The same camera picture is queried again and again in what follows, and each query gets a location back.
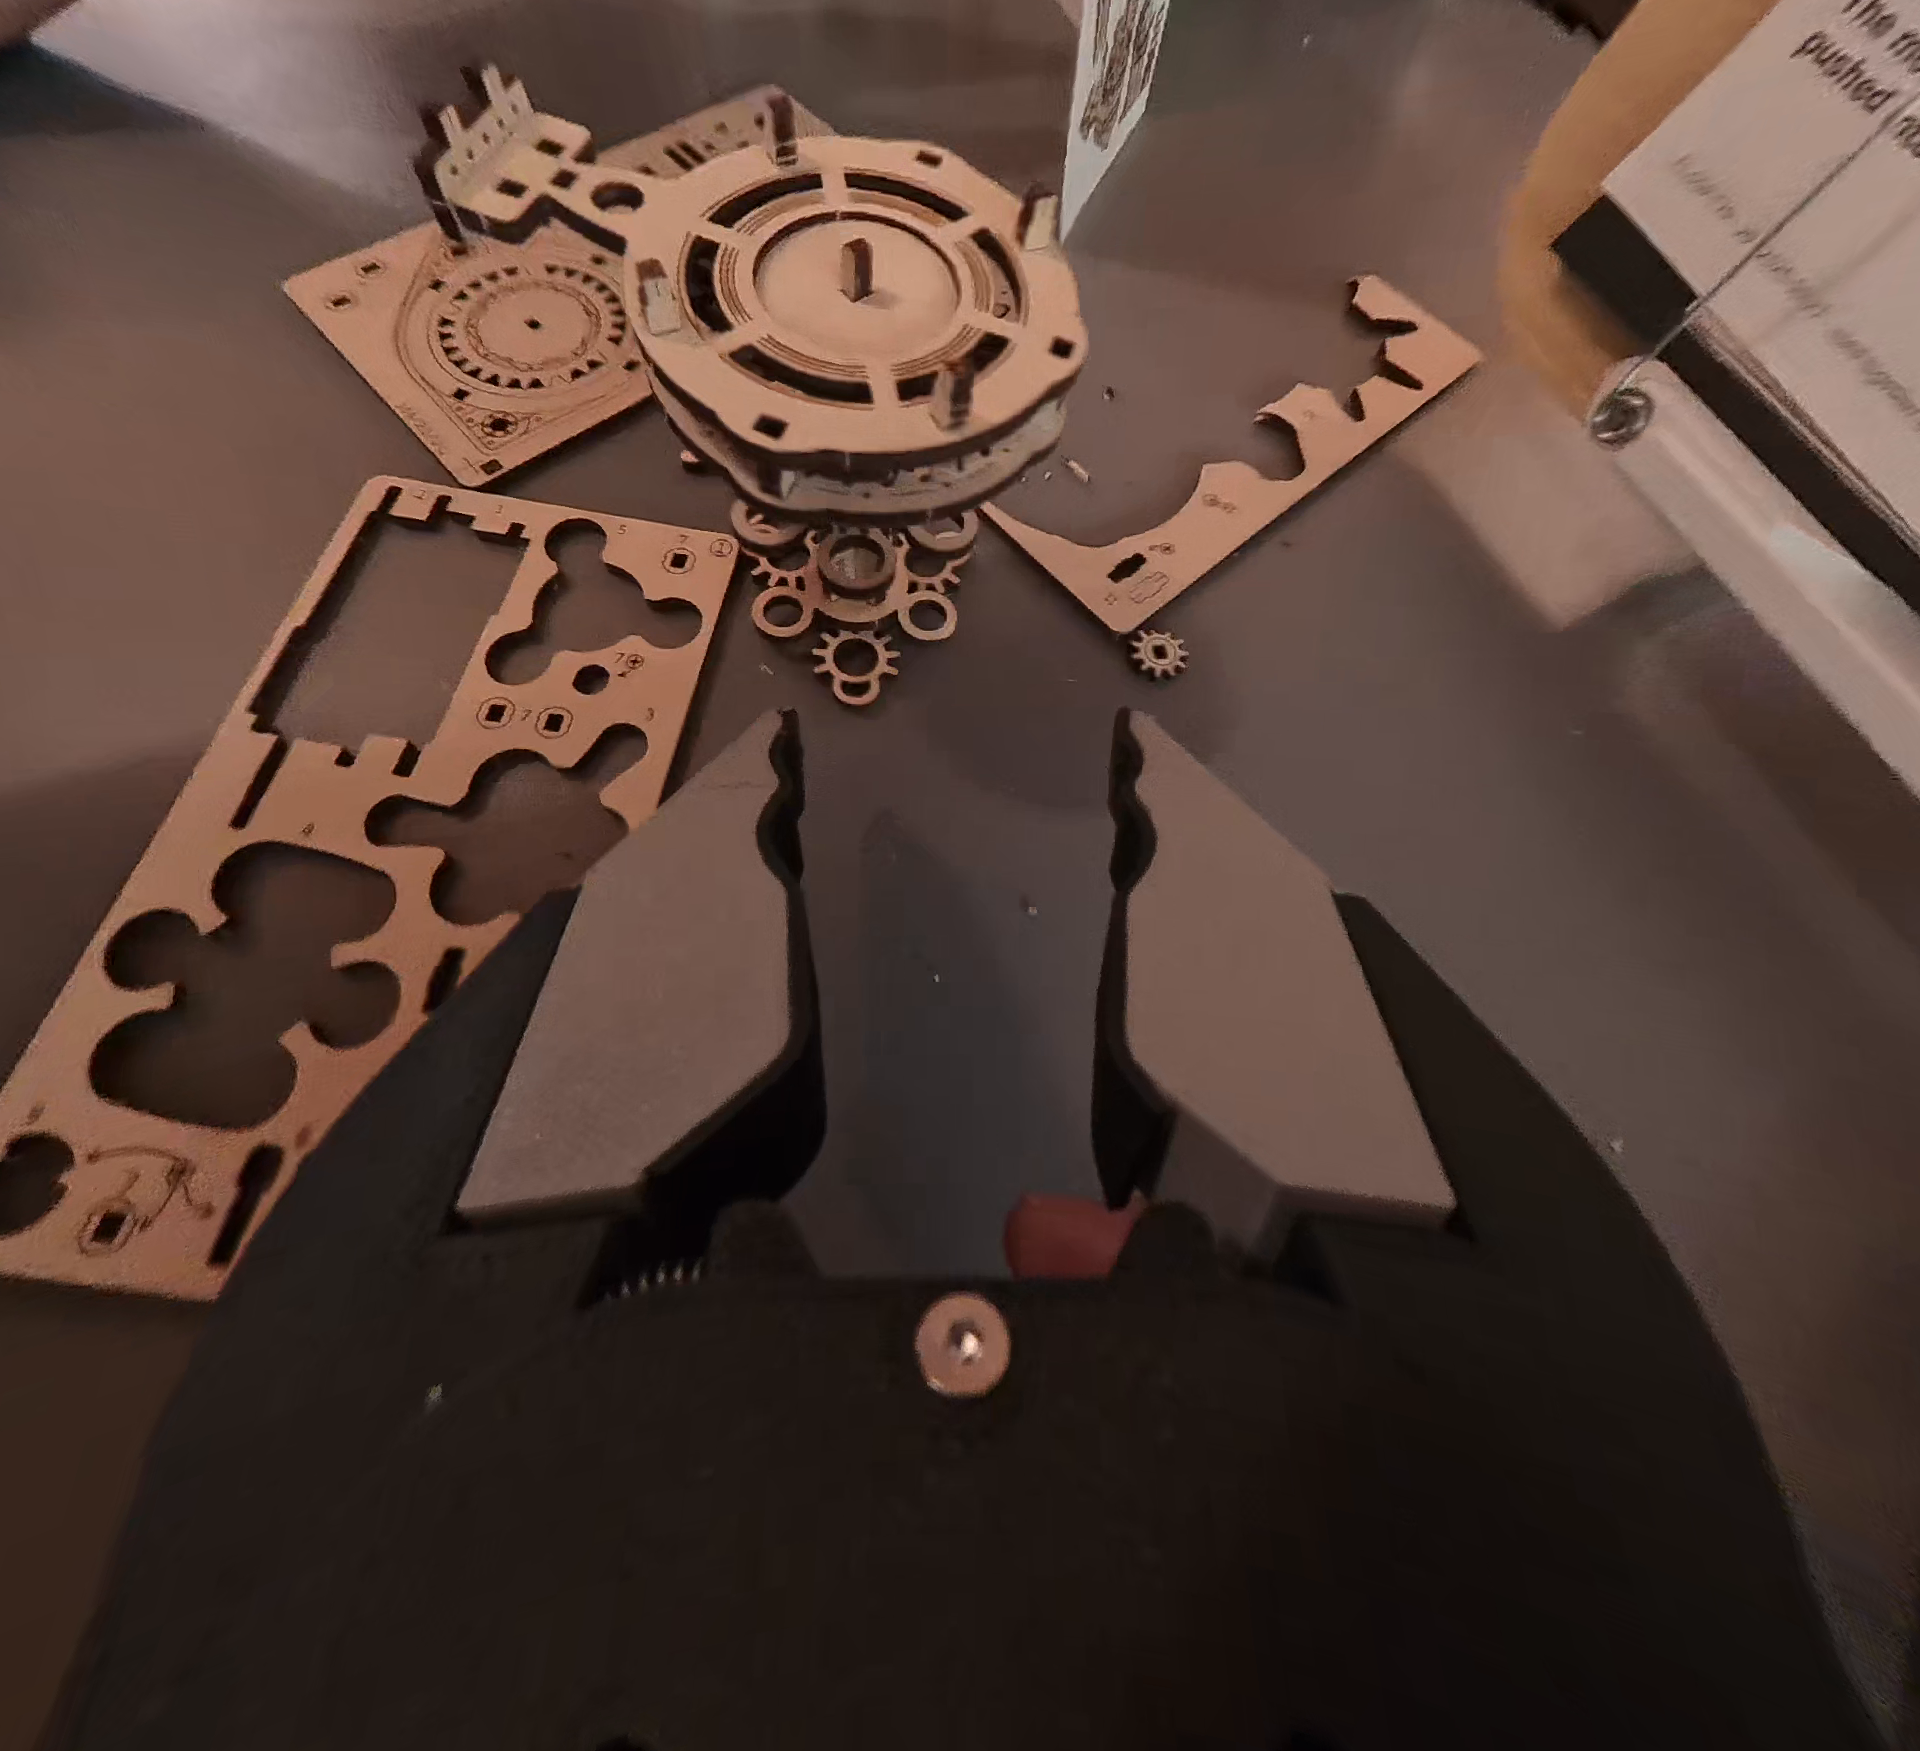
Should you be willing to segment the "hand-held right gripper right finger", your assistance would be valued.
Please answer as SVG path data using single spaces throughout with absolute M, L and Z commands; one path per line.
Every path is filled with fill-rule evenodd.
M 1438 1230 L 1454 1189 L 1329 877 L 1151 716 L 1115 716 L 1093 1166 L 1235 1259 L 1306 1216 Z

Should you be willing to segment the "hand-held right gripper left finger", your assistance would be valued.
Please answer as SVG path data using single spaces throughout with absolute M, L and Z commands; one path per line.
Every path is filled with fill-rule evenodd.
M 799 718 L 773 709 L 589 871 L 461 1218 L 711 1218 L 827 1135 Z

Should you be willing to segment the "round wooden model assembly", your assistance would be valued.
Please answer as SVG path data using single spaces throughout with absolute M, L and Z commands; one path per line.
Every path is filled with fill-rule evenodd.
M 987 502 L 1063 437 L 1090 341 L 1061 197 L 926 141 L 803 130 L 782 91 L 740 148 L 631 175 L 495 65 L 466 79 L 470 111 L 421 114 L 442 228 L 611 251 L 663 419 L 733 485 L 755 625 L 817 636 L 832 694 L 875 704 L 896 633 L 952 636 Z

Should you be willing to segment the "square wooden parts sheet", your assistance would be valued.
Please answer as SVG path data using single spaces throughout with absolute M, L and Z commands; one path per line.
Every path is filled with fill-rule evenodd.
M 789 99 L 756 85 L 595 149 L 592 132 L 541 116 L 526 148 L 581 149 L 589 188 L 675 179 L 766 135 Z M 468 114 L 427 127 L 420 170 L 448 149 L 495 154 L 493 100 L 513 122 L 535 116 L 525 85 L 493 66 Z M 433 220 L 291 276 L 287 299 L 462 485 L 487 488 L 654 394 L 624 290 L 620 256 L 579 228 L 545 221 L 519 244 Z

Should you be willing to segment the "wooden sheet with cloud cutouts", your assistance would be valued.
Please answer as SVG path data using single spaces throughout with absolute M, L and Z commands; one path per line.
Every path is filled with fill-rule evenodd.
M 4 1083 L 4 1275 L 214 1298 L 381 1066 L 659 807 L 738 553 L 371 477 Z

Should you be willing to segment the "wavy-edged wooden sheet strip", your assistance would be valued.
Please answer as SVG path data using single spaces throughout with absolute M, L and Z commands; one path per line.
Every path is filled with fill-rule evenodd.
M 1179 511 L 1149 530 L 1101 545 L 1046 533 L 999 505 L 987 505 L 981 514 L 1106 631 L 1115 637 L 1143 631 L 1158 610 L 1483 365 L 1480 346 L 1378 274 L 1350 281 L 1350 310 L 1379 331 L 1374 372 L 1344 395 L 1300 383 L 1259 414 L 1261 422 L 1293 436 L 1304 461 L 1297 474 L 1278 477 L 1243 461 L 1207 464 Z

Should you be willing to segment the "instruction board on stand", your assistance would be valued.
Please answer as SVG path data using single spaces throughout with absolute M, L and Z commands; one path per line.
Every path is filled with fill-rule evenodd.
M 1917 376 L 1739 342 L 1605 185 L 1782 0 L 1639 0 L 1545 130 L 1501 249 L 1509 335 L 1622 477 L 1919 786 Z

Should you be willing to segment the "white printed instruction sheets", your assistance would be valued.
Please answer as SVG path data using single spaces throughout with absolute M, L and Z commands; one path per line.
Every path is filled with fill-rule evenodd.
M 1605 193 L 1746 349 L 1917 376 L 1919 0 L 1782 0 Z

